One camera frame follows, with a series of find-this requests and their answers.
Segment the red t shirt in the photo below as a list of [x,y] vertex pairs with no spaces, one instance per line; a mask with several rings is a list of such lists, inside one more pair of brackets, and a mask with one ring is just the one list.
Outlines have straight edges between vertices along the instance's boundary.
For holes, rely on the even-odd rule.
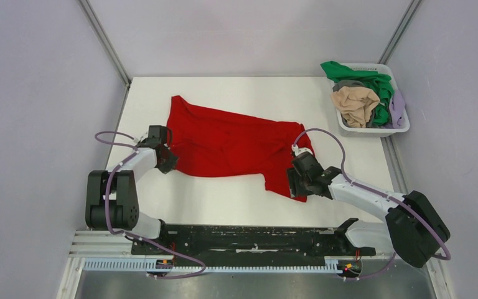
[[220,178],[260,174],[265,189],[290,197],[287,170],[291,147],[312,148],[305,127],[190,104],[171,98],[167,127],[171,151],[178,156],[176,170],[197,177]]

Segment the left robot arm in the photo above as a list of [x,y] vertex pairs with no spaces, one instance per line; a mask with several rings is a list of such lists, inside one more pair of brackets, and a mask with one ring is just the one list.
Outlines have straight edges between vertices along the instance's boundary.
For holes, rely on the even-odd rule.
[[176,168],[178,157],[171,151],[172,130],[151,125],[140,138],[129,134],[130,154],[118,164],[105,170],[93,170],[88,175],[85,204],[86,225],[95,230],[108,230],[133,239],[147,239],[147,246],[156,254],[163,254],[171,245],[171,238],[161,231],[164,223],[139,208],[137,182],[156,169],[167,174]]

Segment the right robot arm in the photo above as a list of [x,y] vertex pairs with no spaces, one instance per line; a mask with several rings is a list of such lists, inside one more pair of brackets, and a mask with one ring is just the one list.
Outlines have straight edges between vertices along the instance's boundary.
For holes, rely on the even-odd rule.
[[354,206],[380,220],[352,221],[334,238],[336,249],[351,254],[358,247],[393,251],[409,265],[421,268],[444,248],[451,233],[428,198],[377,189],[349,177],[340,168],[323,168],[305,151],[296,155],[287,170],[290,194],[321,196]]

